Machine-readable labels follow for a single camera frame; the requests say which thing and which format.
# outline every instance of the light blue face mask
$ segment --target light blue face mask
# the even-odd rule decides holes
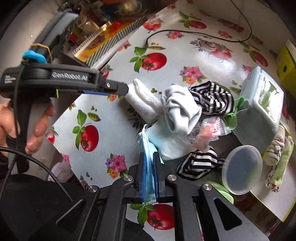
[[[142,132],[139,133],[139,143],[140,143],[140,152],[144,152],[144,168],[143,168],[143,196],[142,198],[145,201],[150,201],[155,199],[155,190],[154,190],[154,178],[152,174],[152,163],[153,163],[153,153],[157,152],[156,147],[149,142],[148,135],[146,131],[148,129],[148,124],[144,125]]]

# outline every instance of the rolled white sock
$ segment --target rolled white sock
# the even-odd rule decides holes
[[[186,136],[170,131],[163,115],[146,133],[149,142],[155,145],[164,161],[177,159],[196,151],[196,148],[190,145]]]
[[[163,106],[160,100],[138,79],[135,79],[128,88],[128,94],[125,95],[125,99],[135,111],[148,124],[157,121],[159,115],[163,112]]]
[[[179,85],[171,85],[160,99],[171,132],[189,134],[202,114],[202,108],[196,104],[189,90]]]

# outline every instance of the screw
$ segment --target screw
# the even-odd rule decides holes
[[[133,180],[133,177],[132,176],[130,176],[130,175],[127,175],[127,176],[124,176],[124,178],[123,178],[126,182],[130,182],[130,181],[132,181]]]
[[[177,177],[175,175],[168,175],[168,179],[170,181],[176,181],[177,180]]]
[[[210,190],[212,190],[213,186],[211,184],[205,183],[202,186],[202,188],[205,189],[206,191],[210,191]]]
[[[98,190],[98,187],[96,185],[92,185],[88,188],[89,192],[96,192]]]

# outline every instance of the clear plastic packet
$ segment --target clear plastic packet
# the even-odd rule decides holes
[[[212,116],[204,119],[202,123],[198,122],[187,138],[193,147],[207,152],[210,149],[210,141],[216,141],[219,136],[227,135],[230,132],[219,116]]]

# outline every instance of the rolled green sock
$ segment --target rolled green sock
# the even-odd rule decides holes
[[[274,192],[279,191],[293,148],[294,142],[292,137],[288,136],[279,163],[271,168],[271,171],[266,178],[265,185],[269,190]]]
[[[225,114],[223,120],[229,127],[229,130],[234,130],[237,127],[237,111],[243,105],[244,97],[239,97],[234,100],[233,112]]]

